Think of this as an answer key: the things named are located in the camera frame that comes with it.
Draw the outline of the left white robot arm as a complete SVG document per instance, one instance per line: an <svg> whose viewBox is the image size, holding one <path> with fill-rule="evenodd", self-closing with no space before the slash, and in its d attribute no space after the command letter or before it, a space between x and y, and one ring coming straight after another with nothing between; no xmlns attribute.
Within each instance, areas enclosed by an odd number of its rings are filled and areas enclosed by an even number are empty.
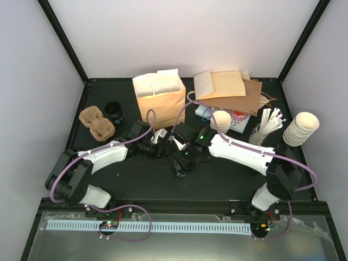
<svg viewBox="0 0 348 261"><path fill-rule="evenodd" d="M146 158L162 157L166 134L166 129L154 132L148 123L137 120L130 131L106 145L88 151L65 150L45 182L51 201L69 206L95 206L103 216L113 216L116 202L111 200L110 193L91 185L91 176L136 154Z"/></svg>

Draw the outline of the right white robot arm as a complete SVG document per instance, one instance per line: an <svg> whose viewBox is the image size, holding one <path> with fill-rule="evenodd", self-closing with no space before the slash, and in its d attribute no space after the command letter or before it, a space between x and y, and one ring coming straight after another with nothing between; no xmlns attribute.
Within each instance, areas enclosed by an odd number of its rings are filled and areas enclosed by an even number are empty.
<svg viewBox="0 0 348 261"><path fill-rule="evenodd" d="M191 171L199 159L215 157L247 166L265 176L266 182L247 205L248 215L253 219L260 219L278 201L292 200L302 177L292 151L283 145L258 147L208 127L197 132L185 123L175 127L169 141L174 149L171 161L179 174Z"/></svg>

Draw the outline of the black printed paper cup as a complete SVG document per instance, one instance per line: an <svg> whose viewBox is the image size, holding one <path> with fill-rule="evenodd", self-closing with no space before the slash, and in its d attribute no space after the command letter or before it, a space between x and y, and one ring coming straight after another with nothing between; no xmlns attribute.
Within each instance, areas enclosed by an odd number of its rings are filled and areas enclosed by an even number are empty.
<svg viewBox="0 0 348 261"><path fill-rule="evenodd" d="M123 121L123 111L121 104L117 101L110 101L104 106L104 112L107 118L114 124Z"/></svg>

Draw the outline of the single black paper cup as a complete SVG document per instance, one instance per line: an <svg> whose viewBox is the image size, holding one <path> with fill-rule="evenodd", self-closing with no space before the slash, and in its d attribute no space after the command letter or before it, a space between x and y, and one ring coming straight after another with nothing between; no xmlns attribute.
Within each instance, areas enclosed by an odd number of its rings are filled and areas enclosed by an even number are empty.
<svg viewBox="0 0 348 261"><path fill-rule="evenodd" d="M175 170L176 170L177 177L185 177L188 174L188 172L190 172L188 169L182 168L180 166L175 167Z"/></svg>

